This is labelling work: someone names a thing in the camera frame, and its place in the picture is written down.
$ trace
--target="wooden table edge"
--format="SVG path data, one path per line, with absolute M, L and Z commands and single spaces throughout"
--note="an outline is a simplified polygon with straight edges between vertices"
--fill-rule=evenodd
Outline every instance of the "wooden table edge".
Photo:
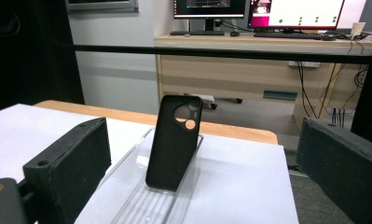
M 46 109 L 60 110 L 64 112 L 71 112 L 76 114 L 91 115 L 95 117 L 120 119 L 153 126 L 157 124 L 158 117 L 157 115 L 130 112 L 125 110 L 117 110 L 92 105 L 79 105 L 54 100 L 46 100 L 38 104 L 35 104 L 34 106 Z M 200 132 L 262 143 L 269 143 L 274 145 L 278 144 L 278 138 L 276 134 L 266 130 L 243 128 L 238 126 L 202 121 L 200 123 Z

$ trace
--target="keyboard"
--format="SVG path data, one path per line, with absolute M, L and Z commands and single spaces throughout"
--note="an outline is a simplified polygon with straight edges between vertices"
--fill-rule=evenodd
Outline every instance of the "keyboard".
M 171 35 L 224 35 L 223 31 L 172 31 Z
M 255 33 L 254 37 L 265 38 L 291 38 L 291 39 L 322 39 L 324 35 L 321 34 L 301 34 L 301 33 Z

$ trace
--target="computer mouse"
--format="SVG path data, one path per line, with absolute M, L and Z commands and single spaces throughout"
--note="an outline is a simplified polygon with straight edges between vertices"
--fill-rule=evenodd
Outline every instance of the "computer mouse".
M 230 36 L 239 36 L 240 33 L 239 32 L 236 32 L 236 31 L 232 31 L 231 33 L 229 33 Z
M 336 35 L 323 35 L 322 40 L 323 41 L 334 41 L 337 39 Z

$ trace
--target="white table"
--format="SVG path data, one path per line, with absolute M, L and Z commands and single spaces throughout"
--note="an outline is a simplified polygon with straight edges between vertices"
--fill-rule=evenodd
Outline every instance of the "white table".
M 21 181 L 23 164 L 93 118 L 28 105 L 0 111 L 0 178 Z M 113 164 L 152 127 L 116 119 L 107 124 Z M 200 178 L 184 223 L 298 223 L 282 146 L 204 136 Z M 86 212 L 79 218 L 102 223 Z

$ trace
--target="monitor screen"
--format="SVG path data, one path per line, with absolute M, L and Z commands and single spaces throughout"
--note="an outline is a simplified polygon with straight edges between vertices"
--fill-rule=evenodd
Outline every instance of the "monitor screen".
M 245 0 L 173 0 L 175 19 L 243 18 Z
M 334 30 L 344 0 L 251 0 L 248 28 Z

